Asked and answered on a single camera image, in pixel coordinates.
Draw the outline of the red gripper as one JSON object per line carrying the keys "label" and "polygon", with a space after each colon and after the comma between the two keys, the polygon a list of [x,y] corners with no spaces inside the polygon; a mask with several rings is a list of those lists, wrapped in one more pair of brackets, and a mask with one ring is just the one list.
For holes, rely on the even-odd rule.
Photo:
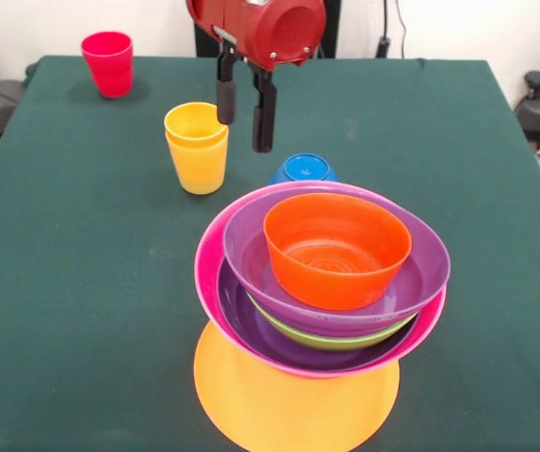
{"label": "red gripper", "polygon": [[272,71],[300,66],[318,48],[326,25],[324,3],[316,0],[187,1],[190,17],[220,44],[217,61],[218,121],[230,125],[236,115],[233,69],[250,65],[258,102],[253,115],[253,149],[269,153],[273,144],[277,89]]}

